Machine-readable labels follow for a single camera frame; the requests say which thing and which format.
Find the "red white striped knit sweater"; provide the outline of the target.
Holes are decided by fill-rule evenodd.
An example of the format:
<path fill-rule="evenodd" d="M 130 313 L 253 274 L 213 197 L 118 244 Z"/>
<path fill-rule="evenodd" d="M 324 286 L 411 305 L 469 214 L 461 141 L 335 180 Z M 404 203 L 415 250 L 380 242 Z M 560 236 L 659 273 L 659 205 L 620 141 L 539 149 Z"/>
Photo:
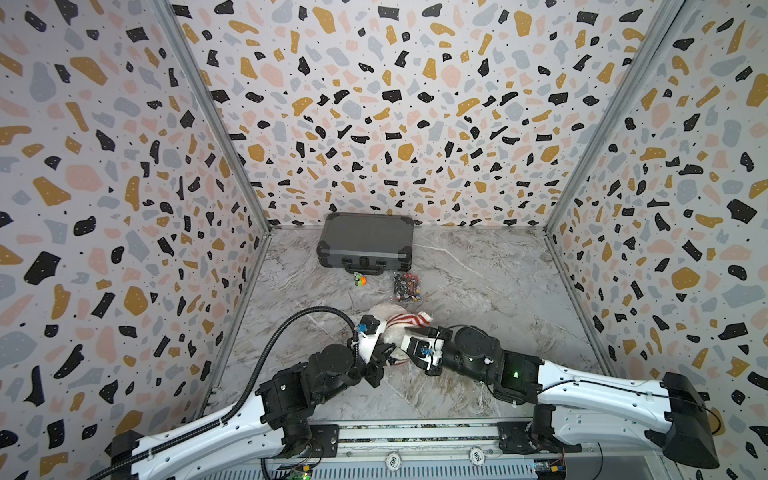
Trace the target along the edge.
<path fill-rule="evenodd" d="M 432 317 L 424 311 L 418 313 L 398 313 L 386 321 L 384 335 L 387 338 L 395 338 L 404 335 L 407 328 L 428 327 L 431 323 Z"/>

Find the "white teddy bear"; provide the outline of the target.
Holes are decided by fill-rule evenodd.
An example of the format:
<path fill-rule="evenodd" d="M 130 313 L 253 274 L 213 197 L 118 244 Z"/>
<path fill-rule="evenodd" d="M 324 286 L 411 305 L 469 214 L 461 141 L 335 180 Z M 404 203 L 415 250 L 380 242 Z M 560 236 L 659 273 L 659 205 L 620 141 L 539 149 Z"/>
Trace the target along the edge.
<path fill-rule="evenodd" d="M 395 365 L 408 363 L 410 359 L 400 348 L 407 327 L 428 327 L 432 317 L 425 311 L 408 312 L 405 308 L 393 303 L 380 303 L 366 312 L 379 322 L 377 327 L 367 326 L 359 334 L 359 353 L 362 360 L 368 363 L 373 355 L 374 347 L 379 343 L 392 343 L 396 348 L 390 357 Z"/>

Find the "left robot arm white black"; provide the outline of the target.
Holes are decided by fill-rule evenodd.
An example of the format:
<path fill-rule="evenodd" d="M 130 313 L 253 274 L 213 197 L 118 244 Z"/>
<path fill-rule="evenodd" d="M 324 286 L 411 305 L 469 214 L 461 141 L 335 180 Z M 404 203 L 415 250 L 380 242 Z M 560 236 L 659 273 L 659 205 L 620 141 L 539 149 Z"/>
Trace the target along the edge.
<path fill-rule="evenodd" d="M 375 336 L 363 350 L 332 344 L 249 389 L 245 401 L 157 435 L 115 439 L 103 479 L 202 479 L 246 460 L 290 458 L 311 448 L 316 407 L 366 380 L 376 385 L 395 346 Z"/>

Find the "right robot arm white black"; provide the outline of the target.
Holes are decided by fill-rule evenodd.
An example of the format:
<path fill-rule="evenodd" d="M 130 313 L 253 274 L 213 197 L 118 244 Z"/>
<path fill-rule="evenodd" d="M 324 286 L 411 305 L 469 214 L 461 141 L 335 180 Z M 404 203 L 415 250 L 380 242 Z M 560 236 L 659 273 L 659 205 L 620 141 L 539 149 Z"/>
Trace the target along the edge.
<path fill-rule="evenodd" d="M 631 380 L 575 370 L 505 350 L 473 326 L 409 327 L 401 347 L 428 375 L 450 370 L 484 384 L 502 402 L 533 405 L 528 435 L 539 449 L 636 443 L 681 465 L 720 465 L 705 399 L 682 374 Z"/>

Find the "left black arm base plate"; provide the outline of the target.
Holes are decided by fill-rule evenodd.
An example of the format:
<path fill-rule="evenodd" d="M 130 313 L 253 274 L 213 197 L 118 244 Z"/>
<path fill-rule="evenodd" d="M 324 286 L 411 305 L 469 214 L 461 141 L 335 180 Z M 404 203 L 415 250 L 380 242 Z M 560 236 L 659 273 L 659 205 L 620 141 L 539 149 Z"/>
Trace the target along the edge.
<path fill-rule="evenodd" d="M 339 446 L 338 424 L 308 424 L 306 422 L 283 429 L 282 447 L 271 458 L 310 457 L 333 458 Z"/>

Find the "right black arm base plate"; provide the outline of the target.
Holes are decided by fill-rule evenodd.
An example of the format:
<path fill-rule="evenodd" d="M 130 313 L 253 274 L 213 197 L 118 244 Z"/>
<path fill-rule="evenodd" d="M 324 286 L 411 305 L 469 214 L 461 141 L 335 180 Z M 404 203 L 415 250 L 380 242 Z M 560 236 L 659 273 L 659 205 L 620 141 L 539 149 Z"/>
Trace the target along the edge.
<path fill-rule="evenodd" d="M 554 436 L 535 434 L 532 423 L 526 421 L 507 421 L 497 424 L 498 446 L 504 454 L 532 455 L 537 453 L 566 454 L 582 451 L 580 444 L 567 445 Z"/>

